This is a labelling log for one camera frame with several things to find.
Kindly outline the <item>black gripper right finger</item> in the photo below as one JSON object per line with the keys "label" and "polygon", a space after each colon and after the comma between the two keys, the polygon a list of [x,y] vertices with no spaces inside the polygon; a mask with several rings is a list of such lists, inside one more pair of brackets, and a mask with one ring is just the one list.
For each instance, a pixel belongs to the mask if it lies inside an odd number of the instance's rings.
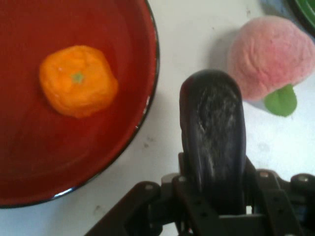
{"label": "black gripper right finger", "polygon": [[260,214],[269,236],[315,234],[315,177],[301,173],[283,180],[276,172],[245,167],[245,203]]}

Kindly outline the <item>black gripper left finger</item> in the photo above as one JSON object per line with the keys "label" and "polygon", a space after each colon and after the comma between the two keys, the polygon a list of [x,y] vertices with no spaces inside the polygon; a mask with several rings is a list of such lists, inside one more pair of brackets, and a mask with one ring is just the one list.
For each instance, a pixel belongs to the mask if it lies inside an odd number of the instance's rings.
{"label": "black gripper left finger", "polygon": [[170,223],[180,236],[220,234],[219,216],[192,180],[174,176],[162,185],[136,184],[87,235],[158,236]]}

